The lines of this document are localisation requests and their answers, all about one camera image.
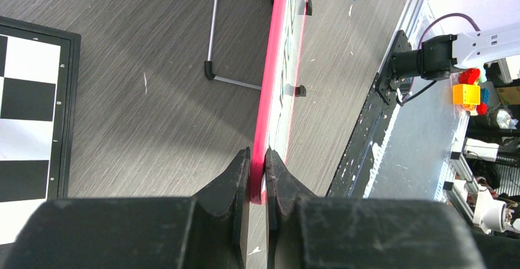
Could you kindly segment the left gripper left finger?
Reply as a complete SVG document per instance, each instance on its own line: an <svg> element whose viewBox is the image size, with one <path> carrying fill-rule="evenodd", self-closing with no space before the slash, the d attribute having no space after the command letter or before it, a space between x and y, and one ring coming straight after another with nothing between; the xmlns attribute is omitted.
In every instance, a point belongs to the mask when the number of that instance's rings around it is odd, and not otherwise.
<svg viewBox="0 0 520 269"><path fill-rule="evenodd" d="M250 150L190 197L43 203L4 268L244 268Z"/></svg>

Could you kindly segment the whiteboard with pink frame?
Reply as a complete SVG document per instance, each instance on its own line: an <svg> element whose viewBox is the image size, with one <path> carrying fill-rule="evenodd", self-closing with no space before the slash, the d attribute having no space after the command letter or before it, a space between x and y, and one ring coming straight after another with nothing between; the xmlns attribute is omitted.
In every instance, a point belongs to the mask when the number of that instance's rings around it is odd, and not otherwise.
<svg viewBox="0 0 520 269"><path fill-rule="evenodd" d="M285 159L297 92L307 0L273 0L250 165L250 202L264 201L264 163L272 149Z"/></svg>

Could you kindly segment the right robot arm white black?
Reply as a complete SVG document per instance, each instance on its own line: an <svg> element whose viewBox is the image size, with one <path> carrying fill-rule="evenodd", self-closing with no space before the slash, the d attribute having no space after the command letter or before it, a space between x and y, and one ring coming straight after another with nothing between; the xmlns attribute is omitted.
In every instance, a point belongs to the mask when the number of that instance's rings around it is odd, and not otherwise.
<svg viewBox="0 0 520 269"><path fill-rule="evenodd" d="M421 41L412 51L394 52L389 60L395 79L421 77L439 81L450 74L519 54L519 25L447 34Z"/></svg>

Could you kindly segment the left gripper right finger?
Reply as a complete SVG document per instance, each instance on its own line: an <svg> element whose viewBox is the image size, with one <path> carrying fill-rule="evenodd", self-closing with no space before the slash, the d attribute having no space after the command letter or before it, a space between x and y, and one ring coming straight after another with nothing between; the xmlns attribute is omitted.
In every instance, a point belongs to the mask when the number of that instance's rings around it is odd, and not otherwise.
<svg viewBox="0 0 520 269"><path fill-rule="evenodd" d="M423 200L318 197L267 150L269 268L484 268L458 213Z"/></svg>

